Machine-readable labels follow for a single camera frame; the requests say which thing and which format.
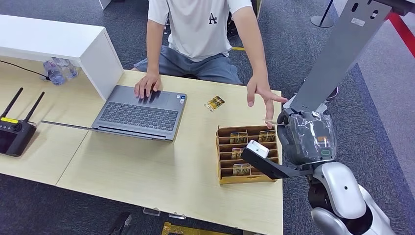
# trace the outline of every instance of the yellow object on floor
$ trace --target yellow object on floor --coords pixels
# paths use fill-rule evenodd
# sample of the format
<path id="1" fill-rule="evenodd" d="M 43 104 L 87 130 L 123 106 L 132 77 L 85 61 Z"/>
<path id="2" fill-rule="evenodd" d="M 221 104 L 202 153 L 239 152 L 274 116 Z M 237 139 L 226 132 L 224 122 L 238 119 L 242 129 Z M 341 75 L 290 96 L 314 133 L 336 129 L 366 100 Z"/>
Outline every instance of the yellow object on floor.
<path id="1" fill-rule="evenodd" d="M 161 235 L 169 235 L 170 233 L 182 234 L 182 235 L 230 235 L 230 234 L 223 234 L 223 233 L 206 231 L 206 230 L 201 230 L 201 229 L 193 229 L 193 228 L 187 228 L 187 227 L 182 227 L 182 226 L 176 226 L 176 225 L 172 225 L 169 222 L 165 222 Z"/>
<path id="2" fill-rule="evenodd" d="M 232 47 L 232 50 L 245 50 L 243 47 Z"/>

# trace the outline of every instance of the black remote controller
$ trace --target black remote controller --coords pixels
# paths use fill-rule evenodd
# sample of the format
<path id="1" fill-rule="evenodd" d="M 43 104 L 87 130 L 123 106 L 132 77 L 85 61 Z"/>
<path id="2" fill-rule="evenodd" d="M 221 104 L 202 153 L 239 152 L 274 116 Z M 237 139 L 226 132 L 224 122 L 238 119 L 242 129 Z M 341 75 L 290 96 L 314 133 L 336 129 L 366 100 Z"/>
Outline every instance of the black remote controller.
<path id="1" fill-rule="evenodd" d="M 42 92 L 24 120 L 7 118 L 7 113 L 10 111 L 22 91 L 23 88 L 20 88 L 19 91 L 17 91 L 10 104 L 0 116 L 0 153 L 13 157 L 18 157 L 23 153 L 27 144 L 29 144 L 35 134 L 36 126 L 29 123 L 29 119 L 45 94 Z"/>

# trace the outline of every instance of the person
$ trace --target person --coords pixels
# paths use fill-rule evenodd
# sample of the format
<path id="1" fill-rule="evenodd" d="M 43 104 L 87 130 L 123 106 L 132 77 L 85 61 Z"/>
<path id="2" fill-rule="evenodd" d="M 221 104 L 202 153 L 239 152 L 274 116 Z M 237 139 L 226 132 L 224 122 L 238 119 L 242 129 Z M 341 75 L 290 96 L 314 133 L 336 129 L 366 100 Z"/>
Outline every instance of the person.
<path id="1" fill-rule="evenodd" d="M 265 102 L 265 118 L 272 119 L 273 102 L 287 99 L 271 92 L 264 46 L 250 0 L 149 0 L 147 58 L 133 68 L 147 73 L 135 85 L 135 95 L 144 98 L 152 90 L 159 90 L 160 74 L 191 74 L 206 81 L 242 84 L 236 66 L 228 58 L 229 12 L 253 70 L 247 84 L 247 104 L 252 107 L 255 94 L 259 94 Z M 168 17 L 171 34 L 166 47 L 161 43 Z"/>

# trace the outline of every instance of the white t-shirt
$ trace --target white t-shirt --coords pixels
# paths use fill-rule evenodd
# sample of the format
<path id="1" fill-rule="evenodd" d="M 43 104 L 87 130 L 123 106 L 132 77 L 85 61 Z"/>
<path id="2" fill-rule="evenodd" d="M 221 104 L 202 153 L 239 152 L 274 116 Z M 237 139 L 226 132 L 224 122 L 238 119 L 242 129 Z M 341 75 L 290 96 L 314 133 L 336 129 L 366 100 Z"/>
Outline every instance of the white t-shirt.
<path id="1" fill-rule="evenodd" d="M 250 0 L 150 0 L 148 19 L 165 24 L 170 13 L 169 47 L 194 62 L 231 49 L 227 33 L 229 11 L 250 6 Z"/>

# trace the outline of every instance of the man's left hand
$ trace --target man's left hand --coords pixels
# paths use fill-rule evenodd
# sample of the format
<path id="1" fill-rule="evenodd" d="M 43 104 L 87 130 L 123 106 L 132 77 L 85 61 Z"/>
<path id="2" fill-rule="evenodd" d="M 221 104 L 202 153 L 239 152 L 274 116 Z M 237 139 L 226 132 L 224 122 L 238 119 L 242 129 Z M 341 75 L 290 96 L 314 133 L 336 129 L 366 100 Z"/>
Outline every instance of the man's left hand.
<path id="1" fill-rule="evenodd" d="M 248 82 L 247 89 L 248 89 L 247 102 L 248 102 L 249 107 L 252 107 L 254 105 L 255 93 L 259 94 L 264 99 L 265 107 L 267 109 L 265 119 L 270 119 L 270 120 L 273 119 L 274 101 L 281 102 L 281 103 L 285 103 L 288 101 L 286 98 L 280 97 L 272 93 L 267 75 L 255 75 L 254 74 Z M 271 129 L 273 125 L 270 123 L 267 123 L 267 126 L 269 129 Z"/>

